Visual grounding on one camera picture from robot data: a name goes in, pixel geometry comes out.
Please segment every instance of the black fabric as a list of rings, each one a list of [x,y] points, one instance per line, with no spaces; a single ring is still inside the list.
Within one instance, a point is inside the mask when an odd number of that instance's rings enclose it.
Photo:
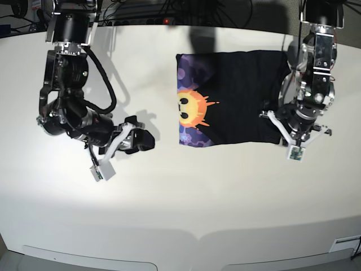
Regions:
[[[281,134],[262,110],[276,111],[281,84],[290,73],[281,51],[251,51],[201,55],[214,70],[206,83],[194,89],[208,102],[205,122],[197,125],[215,145],[243,142],[278,144]]]

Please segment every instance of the folded t-shirt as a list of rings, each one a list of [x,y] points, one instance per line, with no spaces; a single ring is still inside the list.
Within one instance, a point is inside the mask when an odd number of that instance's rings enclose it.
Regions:
[[[284,52],[184,54],[177,63],[180,144],[279,144],[280,132],[259,114],[278,109],[290,73]]]

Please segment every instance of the orange sun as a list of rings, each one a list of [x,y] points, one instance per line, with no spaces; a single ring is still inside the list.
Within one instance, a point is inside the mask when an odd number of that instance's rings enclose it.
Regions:
[[[209,97],[203,97],[192,89],[178,92],[179,122],[184,127],[196,128],[197,125],[209,126],[205,123],[207,107],[219,102],[208,102]]]

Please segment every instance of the table surface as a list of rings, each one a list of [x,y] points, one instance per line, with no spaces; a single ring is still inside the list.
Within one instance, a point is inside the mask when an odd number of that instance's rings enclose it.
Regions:
[[[117,153],[117,172],[95,182],[83,144],[37,126],[45,34],[0,40],[0,232],[23,246],[163,270],[221,270],[227,264],[326,253],[359,234],[361,50],[338,46],[336,100],[319,123],[334,135],[303,163],[264,143],[192,148],[179,142],[179,53],[289,50],[297,39],[227,28],[100,28],[93,50],[115,89],[116,123],[137,115],[152,151]],[[110,98],[91,61],[86,98]]]

